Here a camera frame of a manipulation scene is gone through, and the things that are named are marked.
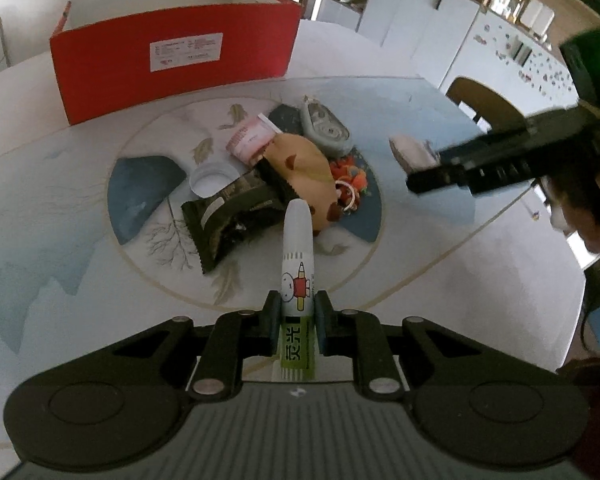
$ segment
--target brown chair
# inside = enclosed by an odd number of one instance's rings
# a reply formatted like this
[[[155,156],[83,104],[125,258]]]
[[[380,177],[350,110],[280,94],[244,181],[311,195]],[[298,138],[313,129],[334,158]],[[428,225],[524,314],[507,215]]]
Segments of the brown chair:
[[[476,112],[474,122],[484,119],[493,130],[507,128],[524,120],[524,115],[514,105],[473,79],[457,77],[446,91],[446,96],[456,105],[464,103],[471,107]]]

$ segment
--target red box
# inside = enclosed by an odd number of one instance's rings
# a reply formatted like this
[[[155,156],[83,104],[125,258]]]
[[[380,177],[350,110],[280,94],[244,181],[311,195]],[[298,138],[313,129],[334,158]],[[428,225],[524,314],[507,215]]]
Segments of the red box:
[[[49,41],[69,123],[283,76],[301,14],[291,0],[72,0]]]

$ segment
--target tabletop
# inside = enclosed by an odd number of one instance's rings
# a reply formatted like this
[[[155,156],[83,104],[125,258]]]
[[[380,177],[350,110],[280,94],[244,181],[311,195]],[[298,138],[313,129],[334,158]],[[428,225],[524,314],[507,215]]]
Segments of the tabletop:
[[[282,229],[202,275],[178,228],[186,181],[122,245],[107,188],[121,157],[165,155],[189,173],[206,142],[205,160],[230,160],[232,129],[221,126],[233,105],[252,116],[298,106],[304,95],[351,131],[380,197],[375,241],[339,224],[315,239],[317,290],[337,309],[369,310],[392,324],[418,315],[545,368],[562,364],[584,290],[564,237],[548,215],[533,220],[542,205],[525,186],[480,198],[461,189],[408,193],[389,135],[441,148],[479,131],[408,64],[365,38],[302,22],[285,80],[173,96],[71,127],[43,54],[0,74],[0,443],[8,441],[4,401],[29,376],[173,316],[204,325],[258,308],[279,287]],[[156,233],[170,236],[167,254],[152,251]],[[270,380],[273,370],[273,360],[253,358],[244,376]],[[317,377],[350,378],[350,364],[324,358]]]

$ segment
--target brown spot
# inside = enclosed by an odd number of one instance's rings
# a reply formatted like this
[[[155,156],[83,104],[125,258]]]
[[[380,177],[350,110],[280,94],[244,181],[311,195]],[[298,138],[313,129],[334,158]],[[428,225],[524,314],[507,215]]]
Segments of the brown spot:
[[[290,170],[292,170],[294,168],[295,163],[296,163],[295,155],[289,155],[285,160],[285,166],[288,167]]]
[[[337,222],[340,220],[342,216],[342,206],[340,206],[337,202],[331,202],[329,206],[329,211],[327,212],[327,220],[329,222]]]

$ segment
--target ribbed gray surface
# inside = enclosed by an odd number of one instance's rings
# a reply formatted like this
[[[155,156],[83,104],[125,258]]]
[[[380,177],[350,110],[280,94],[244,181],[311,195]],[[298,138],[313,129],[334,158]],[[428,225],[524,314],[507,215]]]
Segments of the ribbed gray surface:
[[[296,388],[302,388],[303,396]],[[404,410],[360,397],[352,384],[246,383],[237,398],[192,410],[166,446],[93,474],[30,463],[8,480],[582,480],[567,463],[501,473],[458,462],[425,441]]]

